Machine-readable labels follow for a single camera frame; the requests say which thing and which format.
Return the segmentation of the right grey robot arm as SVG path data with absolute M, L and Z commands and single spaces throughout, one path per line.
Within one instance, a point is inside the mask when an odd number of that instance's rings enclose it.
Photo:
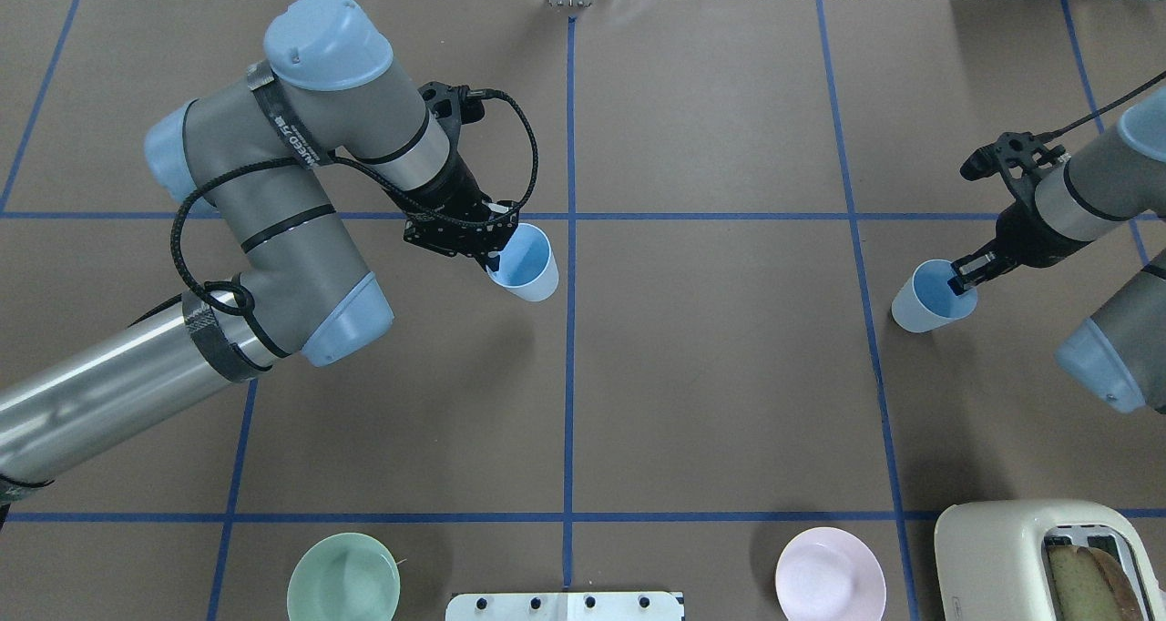
M 963 294 L 1017 269 L 1049 269 L 1124 230 L 1137 216 L 1163 219 L 1163 90 L 1121 112 L 1082 148 L 1051 135 L 1004 132 L 975 149 L 958 172 L 1000 177 L 1011 203 L 993 235 L 957 259 L 946 288 Z M 1146 261 L 1058 346 L 1055 361 L 1116 411 L 1163 412 L 1163 255 Z

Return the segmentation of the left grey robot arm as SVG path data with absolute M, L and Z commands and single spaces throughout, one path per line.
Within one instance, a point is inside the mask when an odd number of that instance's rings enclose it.
M 405 242 L 499 271 L 517 202 L 492 200 L 458 151 L 498 89 L 417 87 L 354 0 L 296 0 L 241 82 L 148 132 L 180 203 L 187 285 L 120 334 L 3 391 L 3 504 L 285 357 L 321 367 L 384 336 L 382 288 L 317 177 L 345 165 L 405 214 Z

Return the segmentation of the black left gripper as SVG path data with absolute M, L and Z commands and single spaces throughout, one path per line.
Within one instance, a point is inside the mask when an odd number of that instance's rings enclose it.
M 500 260 L 522 207 L 520 200 L 485 195 L 457 151 L 428 184 L 403 196 L 405 240 L 448 257 Z

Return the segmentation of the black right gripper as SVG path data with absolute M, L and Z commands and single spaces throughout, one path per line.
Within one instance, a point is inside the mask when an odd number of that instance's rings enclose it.
M 996 219 L 995 237 L 974 255 L 951 263 L 946 282 L 954 296 L 992 280 L 996 261 L 1012 267 L 1049 268 L 1058 264 L 1058 232 L 1028 209 L 1005 209 Z

